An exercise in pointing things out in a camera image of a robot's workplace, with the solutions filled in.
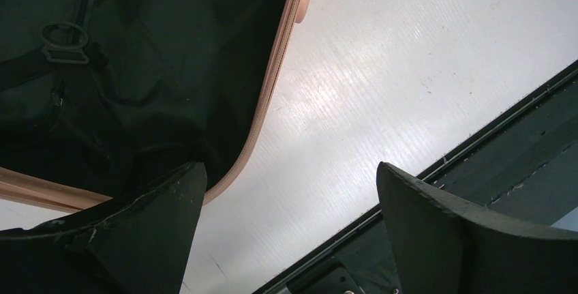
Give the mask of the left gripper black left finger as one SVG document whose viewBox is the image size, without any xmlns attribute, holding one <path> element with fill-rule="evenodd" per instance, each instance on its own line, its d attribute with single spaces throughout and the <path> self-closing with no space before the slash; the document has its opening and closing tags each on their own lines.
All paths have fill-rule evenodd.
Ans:
<svg viewBox="0 0 578 294">
<path fill-rule="evenodd" d="M 32 229 L 1 232 L 2 293 L 178 293 L 207 186 L 203 164 Z"/>
</svg>

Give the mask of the pink hard-shell suitcase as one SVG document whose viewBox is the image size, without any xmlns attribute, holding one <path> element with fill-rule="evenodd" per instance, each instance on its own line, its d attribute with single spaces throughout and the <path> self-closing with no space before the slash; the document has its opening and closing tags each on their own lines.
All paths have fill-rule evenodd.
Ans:
<svg viewBox="0 0 578 294">
<path fill-rule="evenodd" d="M 75 213 L 199 163 L 216 199 L 309 2 L 1 0 L 1 198 Z"/>
</svg>

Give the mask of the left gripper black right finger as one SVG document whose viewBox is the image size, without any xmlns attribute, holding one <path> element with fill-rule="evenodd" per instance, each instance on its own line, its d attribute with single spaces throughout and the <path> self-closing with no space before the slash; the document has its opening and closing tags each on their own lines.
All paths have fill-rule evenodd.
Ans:
<svg viewBox="0 0 578 294">
<path fill-rule="evenodd" d="M 577 233 L 512 218 L 382 162 L 376 185 L 404 293 L 576 293 Z"/>
</svg>

